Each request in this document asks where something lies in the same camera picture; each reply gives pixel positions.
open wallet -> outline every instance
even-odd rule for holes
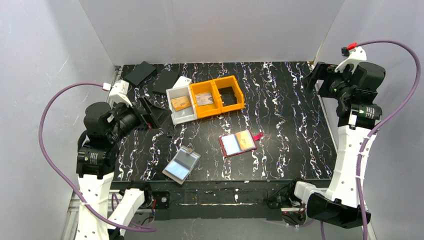
[[[255,141],[258,141],[264,135],[260,132],[253,136],[251,131],[244,130],[226,136],[219,137],[222,153],[226,158],[246,153],[258,148]]]

red wallet strap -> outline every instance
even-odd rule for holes
[[[259,139],[261,139],[264,136],[264,132],[261,131],[258,135],[253,137],[254,141],[258,141]]]

table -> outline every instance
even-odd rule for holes
[[[128,97],[146,96],[168,108],[166,96],[152,93],[160,72],[179,72],[193,83],[234,75],[245,97],[245,109],[175,126],[172,138],[163,129],[134,131],[120,144],[117,181],[167,181],[162,170],[181,146],[201,155],[186,181],[330,179],[336,151],[315,92],[306,93],[302,78],[307,62],[226,62],[155,64],[158,75]],[[123,79],[136,65],[124,65]],[[242,130],[264,133],[255,151],[225,158],[218,138]]]

storage bin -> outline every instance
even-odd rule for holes
[[[221,113],[245,108],[245,97],[243,96],[243,92],[240,90],[235,76],[232,75],[212,79],[212,82],[216,87],[216,92],[219,98],[221,98],[219,106],[221,108]]]
[[[172,111],[171,118],[174,125],[190,122],[198,119],[196,114],[195,103],[193,101],[192,92],[190,86],[182,86],[177,88],[171,88],[166,90],[166,96],[168,98],[169,109]],[[175,111],[171,104],[171,100],[179,97],[187,96],[191,102],[191,106]]]
[[[205,118],[221,113],[221,98],[217,93],[217,88],[212,80],[190,84],[191,96],[194,101],[197,118]],[[211,93],[213,103],[208,105],[198,106],[196,95]]]

white bin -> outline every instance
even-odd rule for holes
[[[171,100],[179,97],[187,96],[191,102],[191,106],[175,111],[171,104]],[[193,102],[192,91],[190,86],[182,86],[166,90],[166,97],[168,98],[169,109],[172,111],[171,118],[174,125],[190,122],[198,119],[196,114],[195,103]]]

